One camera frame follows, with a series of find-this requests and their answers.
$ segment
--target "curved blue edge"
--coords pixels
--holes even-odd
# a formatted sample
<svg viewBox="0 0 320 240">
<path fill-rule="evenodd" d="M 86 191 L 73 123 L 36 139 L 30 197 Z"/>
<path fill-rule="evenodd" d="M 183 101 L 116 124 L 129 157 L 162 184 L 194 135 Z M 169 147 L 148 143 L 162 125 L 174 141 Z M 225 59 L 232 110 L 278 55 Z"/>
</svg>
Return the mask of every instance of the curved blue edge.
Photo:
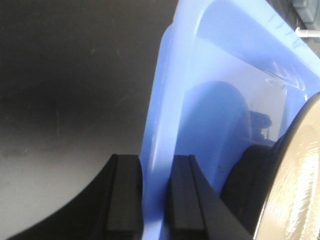
<svg viewBox="0 0 320 240">
<path fill-rule="evenodd" d="M 243 151 L 272 145 L 320 92 L 319 66 L 264 0 L 181 0 L 162 38 L 140 153 L 143 239 L 166 238 L 174 154 L 195 155 L 219 193 Z"/>
</svg>

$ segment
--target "dark gray background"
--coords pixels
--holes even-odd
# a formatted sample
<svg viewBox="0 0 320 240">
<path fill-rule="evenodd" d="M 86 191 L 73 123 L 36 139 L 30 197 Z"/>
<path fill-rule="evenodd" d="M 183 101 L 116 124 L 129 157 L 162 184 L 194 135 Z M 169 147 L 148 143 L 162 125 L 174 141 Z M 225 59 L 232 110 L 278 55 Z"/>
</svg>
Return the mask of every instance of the dark gray background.
<svg viewBox="0 0 320 240">
<path fill-rule="evenodd" d="M 0 239 L 139 154 L 177 0 L 0 1 Z"/>
</svg>

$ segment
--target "black object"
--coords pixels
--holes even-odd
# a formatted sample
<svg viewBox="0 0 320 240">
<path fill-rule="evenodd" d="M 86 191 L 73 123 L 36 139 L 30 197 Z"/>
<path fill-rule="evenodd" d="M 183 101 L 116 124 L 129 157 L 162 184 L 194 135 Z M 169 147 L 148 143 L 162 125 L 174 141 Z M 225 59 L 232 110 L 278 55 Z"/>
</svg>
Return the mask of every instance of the black object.
<svg viewBox="0 0 320 240">
<path fill-rule="evenodd" d="M 250 146 L 231 170 L 221 192 L 223 202 L 251 235 L 274 179 L 277 146 Z"/>
<path fill-rule="evenodd" d="M 252 239 L 210 186 L 194 156 L 174 157 L 166 219 L 172 240 Z"/>
<path fill-rule="evenodd" d="M 114 154 L 73 200 L 10 240 L 139 240 L 141 197 L 138 156 Z"/>
<path fill-rule="evenodd" d="M 221 199 L 251 235 L 255 233 L 263 205 L 291 140 L 310 109 L 319 101 L 320 93 L 317 93 L 305 103 L 286 133 L 272 147 L 250 146 L 232 168 Z"/>
<path fill-rule="evenodd" d="M 140 240 L 142 218 L 142 170 L 134 155 L 120 155 L 107 214 L 106 240 Z"/>
<path fill-rule="evenodd" d="M 174 157 L 167 201 L 172 239 L 207 239 L 188 156 L 176 155 Z"/>
</svg>

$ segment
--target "blue plastic bin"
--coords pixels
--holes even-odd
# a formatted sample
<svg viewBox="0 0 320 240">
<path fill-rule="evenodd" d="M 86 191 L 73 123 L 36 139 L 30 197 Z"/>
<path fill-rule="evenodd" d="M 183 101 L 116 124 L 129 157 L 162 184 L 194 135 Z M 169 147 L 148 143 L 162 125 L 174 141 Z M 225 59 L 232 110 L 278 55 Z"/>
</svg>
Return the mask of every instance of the blue plastic bin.
<svg viewBox="0 0 320 240">
<path fill-rule="evenodd" d="M 320 92 L 320 60 L 265 0 L 180 0 L 158 56 L 140 154 L 144 240 L 163 239 L 174 154 L 219 193 L 243 151 L 275 142 Z M 251 112 L 272 125 L 260 137 Z"/>
</svg>

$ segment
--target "white tube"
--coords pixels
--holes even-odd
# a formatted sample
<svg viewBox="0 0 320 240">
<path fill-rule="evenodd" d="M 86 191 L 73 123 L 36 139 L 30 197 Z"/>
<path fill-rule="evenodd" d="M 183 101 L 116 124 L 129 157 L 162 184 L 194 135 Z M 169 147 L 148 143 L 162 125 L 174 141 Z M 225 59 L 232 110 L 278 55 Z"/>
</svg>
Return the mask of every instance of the white tube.
<svg viewBox="0 0 320 240">
<path fill-rule="evenodd" d="M 300 38 L 320 38 L 320 31 L 316 30 L 301 30 L 300 27 L 297 27 L 295 33 Z"/>
</svg>

